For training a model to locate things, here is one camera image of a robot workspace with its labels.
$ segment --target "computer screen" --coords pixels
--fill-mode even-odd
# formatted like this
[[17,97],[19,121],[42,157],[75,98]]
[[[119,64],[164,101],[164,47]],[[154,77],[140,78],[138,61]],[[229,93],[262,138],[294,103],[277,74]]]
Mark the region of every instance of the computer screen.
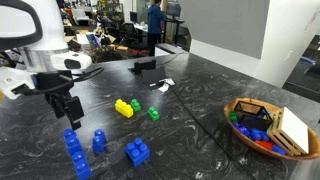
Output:
[[180,17],[181,7],[179,2],[168,2],[167,5],[167,15]]
[[137,23],[138,22],[138,13],[130,12],[130,21]]

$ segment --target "person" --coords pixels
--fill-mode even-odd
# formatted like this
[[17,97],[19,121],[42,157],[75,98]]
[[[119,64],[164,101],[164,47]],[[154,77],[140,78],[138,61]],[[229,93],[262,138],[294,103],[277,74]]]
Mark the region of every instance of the person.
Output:
[[161,12],[160,5],[161,0],[155,0],[154,4],[148,9],[149,56],[154,56],[155,46],[158,43],[158,40],[161,38],[161,22],[165,20],[165,16]]

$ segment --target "granite countertop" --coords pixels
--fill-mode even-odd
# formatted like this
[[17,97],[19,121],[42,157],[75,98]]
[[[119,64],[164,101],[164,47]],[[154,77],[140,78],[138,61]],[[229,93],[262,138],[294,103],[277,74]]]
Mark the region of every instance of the granite countertop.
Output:
[[[320,105],[192,54],[158,57],[176,86],[150,91],[127,69],[143,58],[107,62],[105,71],[71,90],[85,112],[77,130],[93,179],[290,179],[295,161],[249,149],[226,124],[223,107],[236,97],[287,106],[317,128]],[[127,119],[114,110],[117,99],[138,99],[142,111]],[[146,114],[154,106],[159,121]],[[76,179],[62,137],[67,118],[56,119],[43,96],[4,99],[0,103],[0,179]],[[107,152],[94,155],[93,132],[105,131]],[[141,137],[150,159],[132,168],[125,145]]]

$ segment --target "white paper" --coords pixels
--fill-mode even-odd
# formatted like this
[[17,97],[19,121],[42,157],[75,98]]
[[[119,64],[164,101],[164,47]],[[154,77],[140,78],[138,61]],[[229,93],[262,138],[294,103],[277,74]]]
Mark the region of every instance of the white paper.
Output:
[[166,92],[166,91],[168,91],[169,87],[170,87],[169,84],[164,83],[163,86],[161,88],[159,88],[159,90],[161,92]]
[[171,78],[166,79],[165,82],[168,83],[170,86],[176,85],[176,83],[174,83],[174,81]]

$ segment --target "black cable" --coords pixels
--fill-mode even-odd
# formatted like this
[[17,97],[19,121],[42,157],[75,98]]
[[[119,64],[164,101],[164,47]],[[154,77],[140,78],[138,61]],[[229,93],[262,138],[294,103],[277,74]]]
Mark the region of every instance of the black cable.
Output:
[[181,54],[188,54],[187,52],[182,52],[182,53],[179,53],[179,54],[176,54],[173,58],[171,58],[170,60],[168,60],[167,62],[164,62],[162,64],[158,64],[157,66],[164,66],[172,61],[174,61],[175,59],[177,59],[178,56],[180,56]]
[[12,52],[14,52],[14,53],[17,53],[17,54],[19,54],[20,56],[21,56],[21,53],[19,52],[19,51],[16,51],[16,50],[14,50],[14,49],[10,49]]
[[100,70],[100,68],[97,68],[95,70],[92,70],[90,72],[82,72],[82,74],[72,74],[72,76],[83,76],[83,75],[88,75],[88,74],[91,74],[91,73],[94,73],[95,71],[98,71]]
[[177,92],[175,91],[174,88],[172,88],[173,93],[175,94],[175,96],[177,97],[177,99],[179,100],[179,102],[182,104],[183,108],[189,113],[189,115],[192,117],[192,119],[204,130],[204,132],[206,134],[208,134],[211,139],[213,139],[221,148],[223,151],[225,151],[235,162],[237,162],[237,164],[244,169],[244,171],[246,171],[246,173],[253,179],[253,180],[257,180],[256,177],[253,176],[253,174],[247,169],[245,168],[225,147],[223,147],[223,145],[209,132],[206,130],[206,128],[199,122],[198,118],[196,118],[193,113],[187,108],[187,106],[182,102],[182,100],[180,99],[180,97],[178,96]]
[[91,72],[88,72],[88,73],[91,73],[91,74],[86,74],[86,75],[83,75],[83,76],[80,76],[79,78],[77,79],[73,79],[69,82],[66,82],[66,83],[63,83],[63,84],[60,84],[56,87],[53,87],[53,88],[49,88],[49,89],[45,89],[45,90],[29,90],[29,89],[26,89],[25,91],[22,92],[22,94],[26,95],[26,96],[31,96],[31,95],[39,95],[39,94],[48,94],[48,93],[52,93],[56,90],[59,90],[61,88],[64,88],[66,86],[69,86],[75,82],[82,82],[82,81],[85,81],[85,80],[88,80],[88,79],[91,79],[97,75],[99,75],[100,73],[102,73],[104,71],[104,68],[103,67],[100,67],[100,68],[97,68]]
[[4,60],[7,60],[9,62],[12,62],[12,63],[15,63],[15,64],[22,64],[24,65],[24,62],[19,62],[19,61],[15,61],[15,60],[12,60],[9,56],[7,57],[0,57],[0,59],[4,59]]

